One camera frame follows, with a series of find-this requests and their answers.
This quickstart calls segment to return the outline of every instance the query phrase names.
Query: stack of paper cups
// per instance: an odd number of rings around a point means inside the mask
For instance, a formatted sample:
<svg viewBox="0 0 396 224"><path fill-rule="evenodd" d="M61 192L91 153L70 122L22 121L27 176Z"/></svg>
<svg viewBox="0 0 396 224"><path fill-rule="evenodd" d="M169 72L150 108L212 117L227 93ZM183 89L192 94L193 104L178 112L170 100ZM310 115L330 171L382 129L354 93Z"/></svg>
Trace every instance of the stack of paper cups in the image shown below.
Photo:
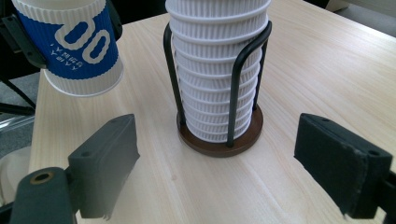
<svg viewBox="0 0 396 224"><path fill-rule="evenodd" d="M12 0L21 22L46 58L44 73L58 91L94 96L121 79L106 0Z"/></svg>
<svg viewBox="0 0 396 224"><path fill-rule="evenodd" d="M268 24L270 0L167 0L183 108L189 130L227 141L233 63ZM249 55L239 82L234 138L251 119L261 49Z"/></svg>

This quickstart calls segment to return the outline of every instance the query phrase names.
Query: table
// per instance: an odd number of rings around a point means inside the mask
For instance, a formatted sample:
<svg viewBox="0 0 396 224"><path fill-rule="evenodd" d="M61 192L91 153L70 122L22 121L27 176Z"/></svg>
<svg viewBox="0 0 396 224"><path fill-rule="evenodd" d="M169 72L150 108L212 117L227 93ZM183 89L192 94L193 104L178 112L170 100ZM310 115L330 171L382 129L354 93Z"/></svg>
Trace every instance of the table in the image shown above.
<svg viewBox="0 0 396 224"><path fill-rule="evenodd" d="M179 138L164 14L124 25L125 74L113 90L74 98L41 77L30 171L67 167L67 156L102 125L133 113L141 158L113 217L78 223L381 223L380 209L371 220L343 217L293 153L299 116L310 113L396 155L396 39L304 1L274 0L268 13L264 124L246 152L212 158Z"/></svg>

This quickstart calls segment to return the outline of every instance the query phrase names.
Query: wooden base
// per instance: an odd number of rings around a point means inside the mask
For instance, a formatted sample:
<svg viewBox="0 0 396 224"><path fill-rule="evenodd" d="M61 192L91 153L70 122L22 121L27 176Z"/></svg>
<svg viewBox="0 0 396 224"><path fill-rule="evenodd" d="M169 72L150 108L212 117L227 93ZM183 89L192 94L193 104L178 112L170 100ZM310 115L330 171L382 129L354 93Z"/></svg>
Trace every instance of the wooden base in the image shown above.
<svg viewBox="0 0 396 224"><path fill-rule="evenodd" d="M233 140L233 147L227 147L226 143L209 143L195 137L187 125L180 125L180 117L177 114L177 127L183 141L200 153L218 158L231 157L248 150L259 138L262 132L262 124L262 110L257 105L257 109L252 112L251 122L245 133Z"/></svg>

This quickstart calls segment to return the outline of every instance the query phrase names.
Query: floor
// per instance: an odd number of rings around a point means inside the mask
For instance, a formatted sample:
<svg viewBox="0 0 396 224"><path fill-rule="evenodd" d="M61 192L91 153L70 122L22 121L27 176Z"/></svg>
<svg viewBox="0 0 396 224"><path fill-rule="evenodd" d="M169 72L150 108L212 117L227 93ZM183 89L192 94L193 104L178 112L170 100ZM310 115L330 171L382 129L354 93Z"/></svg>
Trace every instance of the floor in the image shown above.
<svg viewBox="0 0 396 224"><path fill-rule="evenodd" d="M380 32L396 37L396 18L382 15L363 7L350 5L348 8L334 12L340 16L359 22ZM12 80L19 88L24 90L35 102L37 98L39 74L21 77ZM27 105L21 97L0 83L0 102L15 105ZM0 159L9 152L19 148L29 147L32 142L34 118L28 118L21 127L2 130L4 120L12 118L11 115L0 114Z"/></svg>

